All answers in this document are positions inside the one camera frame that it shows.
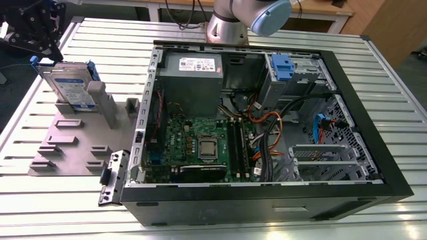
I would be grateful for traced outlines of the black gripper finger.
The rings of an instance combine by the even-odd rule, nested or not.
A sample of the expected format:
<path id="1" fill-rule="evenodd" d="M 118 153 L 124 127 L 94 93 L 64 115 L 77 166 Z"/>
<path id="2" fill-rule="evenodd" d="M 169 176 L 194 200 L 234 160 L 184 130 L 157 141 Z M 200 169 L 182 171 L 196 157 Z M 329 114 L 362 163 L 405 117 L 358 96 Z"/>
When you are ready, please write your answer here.
<path id="1" fill-rule="evenodd" d="M 64 33 L 64 3 L 54 0 L 41 0 L 36 8 L 36 30 L 40 35 L 41 46 L 48 49 L 45 53 L 53 62 L 62 61 L 58 44 Z"/>
<path id="2" fill-rule="evenodd" d="M 45 34 L 18 33 L 6 23 L 2 23 L 0 26 L 0 45 L 42 55 L 52 54 L 52 44 Z"/>

